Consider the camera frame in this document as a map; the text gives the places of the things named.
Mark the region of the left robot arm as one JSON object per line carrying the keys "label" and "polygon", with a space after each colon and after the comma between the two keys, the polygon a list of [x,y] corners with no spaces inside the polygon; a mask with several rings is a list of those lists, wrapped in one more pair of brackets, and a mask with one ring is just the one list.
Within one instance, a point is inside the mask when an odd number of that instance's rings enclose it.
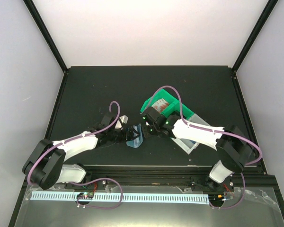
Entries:
{"label": "left robot arm", "polygon": [[139,136],[136,126],[127,126],[128,117],[115,117],[107,113],[102,121],[81,134],[64,140],[43,139],[22,167],[22,173],[30,185],[36,184],[43,190],[56,183],[74,182],[80,188],[89,188],[91,175],[81,163],[67,165],[70,158],[104,146],[107,142],[128,142]]}

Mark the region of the blue leather card holder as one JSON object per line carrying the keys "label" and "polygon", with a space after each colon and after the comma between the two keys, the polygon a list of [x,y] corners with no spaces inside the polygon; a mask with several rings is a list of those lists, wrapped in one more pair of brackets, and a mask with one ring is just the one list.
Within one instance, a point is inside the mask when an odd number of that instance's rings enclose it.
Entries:
{"label": "blue leather card holder", "polygon": [[138,148],[143,143],[143,134],[141,124],[127,127],[126,133],[126,145],[131,148]]}

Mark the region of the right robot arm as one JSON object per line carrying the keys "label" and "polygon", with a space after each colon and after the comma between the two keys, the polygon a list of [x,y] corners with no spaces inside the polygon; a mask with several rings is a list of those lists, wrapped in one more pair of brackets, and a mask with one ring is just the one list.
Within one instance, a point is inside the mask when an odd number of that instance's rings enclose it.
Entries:
{"label": "right robot arm", "polygon": [[147,132],[152,135],[191,140],[217,151],[219,160],[213,165],[205,181],[207,188],[212,191],[218,190],[230,175],[242,173],[248,164],[252,148],[235,126],[227,129],[206,126],[183,120],[177,112],[165,117],[154,107],[146,108],[142,112],[142,118],[146,121]]}

